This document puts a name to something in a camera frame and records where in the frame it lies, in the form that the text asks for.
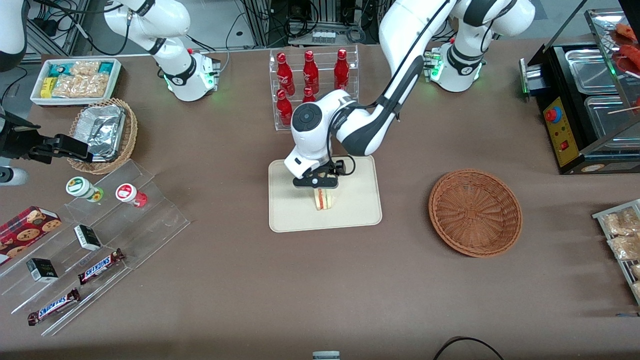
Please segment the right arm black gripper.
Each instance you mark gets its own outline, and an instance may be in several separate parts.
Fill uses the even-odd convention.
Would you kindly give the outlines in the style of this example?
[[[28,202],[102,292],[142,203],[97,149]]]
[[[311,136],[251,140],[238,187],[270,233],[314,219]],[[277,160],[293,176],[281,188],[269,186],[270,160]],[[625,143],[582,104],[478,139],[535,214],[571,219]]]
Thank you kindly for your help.
[[[51,164],[54,158],[67,157],[93,162],[89,144],[64,134],[46,137],[39,134],[40,125],[11,112],[1,114],[0,156]]]

